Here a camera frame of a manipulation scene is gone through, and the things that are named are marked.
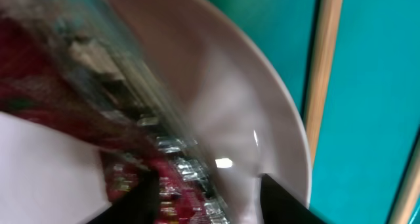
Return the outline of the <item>white round plate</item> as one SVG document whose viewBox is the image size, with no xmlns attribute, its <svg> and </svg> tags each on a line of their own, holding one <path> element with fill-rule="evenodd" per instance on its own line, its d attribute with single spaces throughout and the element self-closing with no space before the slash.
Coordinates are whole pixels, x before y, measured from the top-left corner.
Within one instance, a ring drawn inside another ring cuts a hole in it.
<svg viewBox="0 0 420 224">
<path fill-rule="evenodd" d="M 264 223 L 264 174 L 308 208 L 303 123 L 257 46 L 207 0 L 106 1 L 195 139 L 229 223 Z M 87 223 L 110 205 L 95 146 L 1 111 L 2 223 Z"/>
</svg>

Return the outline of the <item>right wooden chopstick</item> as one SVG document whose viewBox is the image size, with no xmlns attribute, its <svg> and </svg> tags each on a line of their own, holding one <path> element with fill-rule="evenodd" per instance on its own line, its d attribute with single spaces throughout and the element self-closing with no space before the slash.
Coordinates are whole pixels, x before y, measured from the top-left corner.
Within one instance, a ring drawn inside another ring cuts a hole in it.
<svg viewBox="0 0 420 224">
<path fill-rule="evenodd" d="M 398 192 L 395 206 L 392 209 L 388 223 L 409 223 L 414 207 L 419 197 L 419 141 L 414 146 L 408 169 L 404 175 L 402 186 Z"/>
</svg>

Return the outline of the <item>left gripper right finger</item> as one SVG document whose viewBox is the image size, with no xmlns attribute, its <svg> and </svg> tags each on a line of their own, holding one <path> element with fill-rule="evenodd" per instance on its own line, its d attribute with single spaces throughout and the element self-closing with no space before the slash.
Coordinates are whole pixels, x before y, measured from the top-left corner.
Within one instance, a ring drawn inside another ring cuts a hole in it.
<svg viewBox="0 0 420 224">
<path fill-rule="evenodd" d="M 326 224 L 268 174 L 261 177 L 261 210 L 264 224 Z"/>
</svg>

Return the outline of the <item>teal serving tray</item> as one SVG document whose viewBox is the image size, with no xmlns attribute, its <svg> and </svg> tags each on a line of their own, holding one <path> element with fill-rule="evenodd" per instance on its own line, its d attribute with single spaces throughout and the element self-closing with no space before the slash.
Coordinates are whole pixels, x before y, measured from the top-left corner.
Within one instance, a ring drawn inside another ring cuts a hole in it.
<svg viewBox="0 0 420 224">
<path fill-rule="evenodd" d="M 209 0 L 264 52 L 303 109 L 318 0 Z M 310 207 L 385 223 L 419 131 L 419 0 L 343 0 Z"/>
</svg>

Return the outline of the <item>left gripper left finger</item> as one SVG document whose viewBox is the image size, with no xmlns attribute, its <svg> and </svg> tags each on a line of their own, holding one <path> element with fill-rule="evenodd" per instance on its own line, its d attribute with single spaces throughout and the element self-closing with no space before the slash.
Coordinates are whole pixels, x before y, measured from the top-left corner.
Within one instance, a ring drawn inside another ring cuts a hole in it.
<svg viewBox="0 0 420 224">
<path fill-rule="evenodd" d="M 135 188 L 87 224 L 153 224 L 158 214 L 159 175 L 149 171 Z"/>
</svg>

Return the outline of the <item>red snack wrapper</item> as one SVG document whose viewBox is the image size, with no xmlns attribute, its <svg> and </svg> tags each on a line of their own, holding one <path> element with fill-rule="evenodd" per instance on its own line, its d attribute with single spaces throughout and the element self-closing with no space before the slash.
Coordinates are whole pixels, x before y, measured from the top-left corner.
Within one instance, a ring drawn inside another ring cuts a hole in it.
<svg viewBox="0 0 420 224">
<path fill-rule="evenodd" d="M 167 90 L 106 0 L 1 0 L 1 111 L 95 146 L 110 207 L 149 171 L 154 223 L 229 223 Z"/>
</svg>

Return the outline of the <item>wooden chopstick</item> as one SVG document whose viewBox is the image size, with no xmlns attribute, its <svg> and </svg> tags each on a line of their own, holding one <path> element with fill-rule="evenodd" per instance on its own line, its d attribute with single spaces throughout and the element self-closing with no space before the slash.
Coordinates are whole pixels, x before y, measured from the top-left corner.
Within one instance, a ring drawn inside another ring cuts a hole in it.
<svg viewBox="0 0 420 224">
<path fill-rule="evenodd" d="M 316 157 L 342 5 L 343 0 L 320 0 L 317 12 L 304 112 L 311 162 Z"/>
<path fill-rule="evenodd" d="M 419 141 L 414 146 L 408 169 L 404 175 L 402 186 L 398 192 L 395 206 L 392 209 L 388 223 L 409 223 L 414 207 L 419 197 Z"/>
</svg>

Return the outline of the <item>left wooden chopstick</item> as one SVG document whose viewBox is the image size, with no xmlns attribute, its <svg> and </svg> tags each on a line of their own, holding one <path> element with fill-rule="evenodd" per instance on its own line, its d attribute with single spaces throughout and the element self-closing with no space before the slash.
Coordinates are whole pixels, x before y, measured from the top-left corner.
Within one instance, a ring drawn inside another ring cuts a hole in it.
<svg viewBox="0 0 420 224">
<path fill-rule="evenodd" d="M 342 5 L 343 0 L 320 0 L 317 12 L 304 112 L 311 162 L 316 157 Z"/>
</svg>

